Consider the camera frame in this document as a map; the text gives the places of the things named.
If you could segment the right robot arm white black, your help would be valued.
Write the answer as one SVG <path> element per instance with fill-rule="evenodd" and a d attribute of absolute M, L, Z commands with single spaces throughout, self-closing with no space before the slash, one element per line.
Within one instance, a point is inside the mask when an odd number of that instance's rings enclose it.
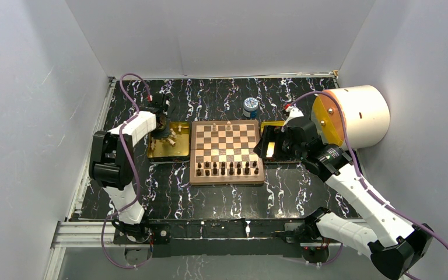
<path fill-rule="evenodd" d="M 367 223 L 361 226 L 319 207 L 306 216 L 293 232 L 314 242 L 334 239 L 366 256 L 388 279 L 400 279 L 426 253 L 432 236 L 394 212 L 389 202 L 375 192 L 361 175 L 348 151 L 324 143 L 315 123 L 293 107 L 283 126 L 265 125 L 254 148 L 260 158 L 267 157 L 274 144 L 274 160 L 298 160 L 341 194 Z"/>

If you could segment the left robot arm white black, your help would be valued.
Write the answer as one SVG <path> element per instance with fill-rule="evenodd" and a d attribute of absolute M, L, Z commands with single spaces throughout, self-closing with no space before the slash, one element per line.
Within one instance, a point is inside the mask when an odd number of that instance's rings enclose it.
<path fill-rule="evenodd" d="M 127 121 L 93 136 L 89 177 L 108 194 L 119 222 L 130 225 L 128 235 L 137 243 L 150 238 L 151 227 L 142 221 L 145 210 L 139 203 L 139 191 L 132 185 L 133 180 L 139 182 L 134 148 L 149 134 L 156 139 L 169 136 L 169 107 L 168 96 L 153 94 L 148 97 L 147 106 Z"/>

